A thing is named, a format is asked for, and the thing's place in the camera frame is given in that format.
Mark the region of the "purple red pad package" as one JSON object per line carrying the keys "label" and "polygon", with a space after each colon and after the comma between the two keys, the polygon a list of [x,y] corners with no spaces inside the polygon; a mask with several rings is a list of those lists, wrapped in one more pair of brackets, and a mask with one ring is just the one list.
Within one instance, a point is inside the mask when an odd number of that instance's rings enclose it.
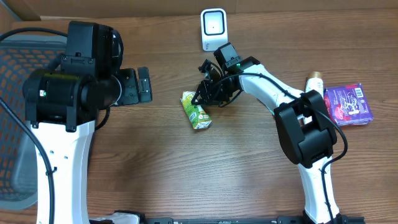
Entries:
{"label": "purple red pad package", "polygon": [[374,118],[361,83],[326,88],[323,99],[338,126],[368,124]]}

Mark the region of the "white tube gold cap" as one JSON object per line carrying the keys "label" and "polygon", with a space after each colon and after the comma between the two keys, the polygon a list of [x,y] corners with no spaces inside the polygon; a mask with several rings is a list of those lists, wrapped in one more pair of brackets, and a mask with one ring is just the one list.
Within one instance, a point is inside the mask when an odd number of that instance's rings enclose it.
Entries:
{"label": "white tube gold cap", "polygon": [[321,72],[311,72],[308,74],[307,82],[305,85],[305,92],[312,90],[317,91],[321,96],[324,96],[323,75]]}

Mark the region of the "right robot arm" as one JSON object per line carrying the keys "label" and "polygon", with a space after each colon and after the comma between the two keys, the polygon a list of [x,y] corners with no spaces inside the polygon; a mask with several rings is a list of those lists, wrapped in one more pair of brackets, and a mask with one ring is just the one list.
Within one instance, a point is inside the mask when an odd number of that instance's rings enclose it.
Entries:
{"label": "right robot arm", "polygon": [[214,56],[216,62],[205,60],[198,68],[205,77],[192,103],[224,107],[242,92],[256,97],[273,114],[279,144],[299,169],[305,221],[337,223],[340,210],[333,194],[331,164],[339,129],[330,120],[321,94],[288,86],[256,58],[239,56],[230,43],[215,50]]}

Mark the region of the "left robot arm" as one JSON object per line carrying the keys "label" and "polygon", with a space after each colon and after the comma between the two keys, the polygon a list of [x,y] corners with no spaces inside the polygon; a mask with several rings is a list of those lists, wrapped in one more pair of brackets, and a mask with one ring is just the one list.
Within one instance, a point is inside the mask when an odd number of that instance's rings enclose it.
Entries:
{"label": "left robot arm", "polygon": [[37,158],[38,223],[139,223],[132,212],[91,218],[87,174],[100,111],[152,101],[147,67],[122,68],[119,32],[69,23],[64,52],[24,82],[25,118]]}

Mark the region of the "green juice carton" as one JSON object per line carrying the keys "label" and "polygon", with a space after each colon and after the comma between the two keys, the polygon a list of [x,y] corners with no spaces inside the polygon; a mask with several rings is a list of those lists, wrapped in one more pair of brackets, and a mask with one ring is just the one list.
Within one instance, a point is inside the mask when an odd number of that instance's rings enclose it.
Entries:
{"label": "green juice carton", "polygon": [[201,107],[201,105],[192,104],[195,92],[184,91],[180,99],[184,111],[192,124],[193,129],[205,129],[209,128],[212,123],[212,119]]}

